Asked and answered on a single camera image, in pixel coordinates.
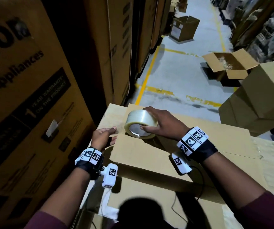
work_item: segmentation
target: wristband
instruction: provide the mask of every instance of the wristband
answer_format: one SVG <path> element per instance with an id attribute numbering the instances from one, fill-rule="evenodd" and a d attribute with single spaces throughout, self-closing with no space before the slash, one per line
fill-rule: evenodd
<path id="1" fill-rule="evenodd" d="M 194 127 L 177 143 L 177 147 L 189 158 L 201 163 L 218 151 L 208 138 L 199 127 Z"/>
<path id="2" fill-rule="evenodd" d="M 99 171 L 103 167 L 103 159 L 104 157 L 99 150 L 88 147 L 78 156 L 74 163 L 76 167 L 89 173 L 91 180 L 96 180 L 100 176 Z"/>

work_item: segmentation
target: maroon sleeve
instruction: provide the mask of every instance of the maroon sleeve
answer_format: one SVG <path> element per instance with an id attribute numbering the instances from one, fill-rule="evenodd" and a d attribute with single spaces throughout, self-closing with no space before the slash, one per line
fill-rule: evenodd
<path id="1" fill-rule="evenodd" d="M 274 195 L 271 192 L 265 192 L 236 212 L 235 218 L 245 229 L 274 228 Z"/>
<path id="2" fill-rule="evenodd" d="M 38 211 L 30 219 L 24 229 L 67 229 L 67 226 L 59 219 L 48 213 Z"/>

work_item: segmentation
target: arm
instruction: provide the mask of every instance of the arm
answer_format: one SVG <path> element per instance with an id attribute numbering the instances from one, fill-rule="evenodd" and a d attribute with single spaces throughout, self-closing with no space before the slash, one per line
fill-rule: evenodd
<path id="1" fill-rule="evenodd" d="M 176 119 L 168 111 L 158 110 L 153 107 L 147 107 L 145 110 L 153 115 L 158 121 L 157 127 L 142 126 L 142 129 L 149 133 L 179 141 L 189 130 L 184 123 Z M 269 204 L 261 204 L 261 206 L 263 205 L 262 212 L 258 211 L 256 214 L 265 217 L 264 211 L 267 212 L 267 215 L 270 215 L 268 212 L 274 211 L 272 210 L 274 209 L 274 196 L 221 153 L 207 151 L 206 154 L 198 156 L 198 152 L 195 151 L 190 156 L 207 170 L 208 174 L 213 179 L 213 182 L 219 186 L 217 189 L 221 195 L 224 197 L 224 194 L 226 194 L 227 200 L 225 199 L 225 202 L 227 204 L 230 203 L 231 206 L 233 206 L 231 209 L 244 210 L 246 207 L 252 206 L 256 202 L 266 201 L 269 202 Z M 268 196 L 270 201 L 267 201 L 267 193 L 270 194 L 270 196 Z M 250 221 L 252 217 L 252 214 L 241 214 L 240 222 L 242 223 L 243 220 L 246 221 L 247 219 Z"/>
<path id="2" fill-rule="evenodd" d="M 94 131 L 91 146 L 103 151 L 109 135 L 116 132 L 116 127 Z M 110 145 L 116 142 L 112 138 Z M 75 217 L 90 181 L 88 172 L 75 168 L 69 177 L 57 188 L 40 208 L 39 214 L 33 216 L 25 228 L 63 228 L 68 227 Z"/>

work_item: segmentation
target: black printed square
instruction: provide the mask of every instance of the black printed square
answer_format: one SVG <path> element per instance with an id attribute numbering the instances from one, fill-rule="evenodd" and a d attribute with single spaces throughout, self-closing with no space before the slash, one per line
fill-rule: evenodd
<path id="1" fill-rule="evenodd" d="M 96 161 L 98 161 L 99 158 L 100 158 L 100 155 L 97 154 L 97 153 L 94 153 L 93 156 L 92 156 L 92 159 L 94 159 L 94 160 L 96 160 Z"/>
<path id="2" fill-rule="evenodd" d="M 116 176 L 116 170 L 115 169 L 109 169 L 109 175 Z"/>
<path id="3" fill-rule="evenodd" d="M 85 156 L 85 157 L 90 157 L 91 153 L 92 153 L 91 151 L 86 151 L 85 154 L 84 154 L 84 156 Z"/>
<path id="4" fill-rule="evenodd" d="M 202 137 L 203 137 L 203 135 L 201 135 L 199 132 L 195 132 L 195 133 L 193 133 L 192 134 L 193 135 L 193 137 L 195 137 L 196 139 L 201 139 Z"/>
<path id="5" fill-rule="evenodd" d="M 192 137 L 189 137 L 189 138 L 186 140 L 186 143 L 188 144 L 188 146 L 192 147 L 192 146 L 196 143 L 196 140 L 193 139 Z"/>
<path id="6" fill-rule="evenodd" d="M 181 145 L 179 148 L 180 148 L 180 150 L 183 151 L 184 153 L 188 151 L 188 149 L 187 149 L 184 145 Z"/>
<path id="7" fill-rule="evenodd" d="M 199 132 L 200 134 L 202 134 L 203 136 L 205 135 L 205 133 L 204 133 L 201 129 L 199 129 L 198 132 Z"/>
<path id="8" fill-rule="evenodd" d="M 179 158 L 175 158 L 174 161 L 176 162 L 177 165 L 181 165 L 182 164 Z"/>

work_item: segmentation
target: clear packing tape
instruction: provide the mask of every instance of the clear packing tape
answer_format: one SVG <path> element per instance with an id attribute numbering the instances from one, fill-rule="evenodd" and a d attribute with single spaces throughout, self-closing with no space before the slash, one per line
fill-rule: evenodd
<path id="1" fill-rule="evenodd" d="M 155 134 L 148 133 L 140 128 L 140 126 L 158 125 L 157 120 L 146 110 L 135 110 L 128 114 L 124 129 L 127 134 L 140 139 L 150 139 L 155 137 Z"/>

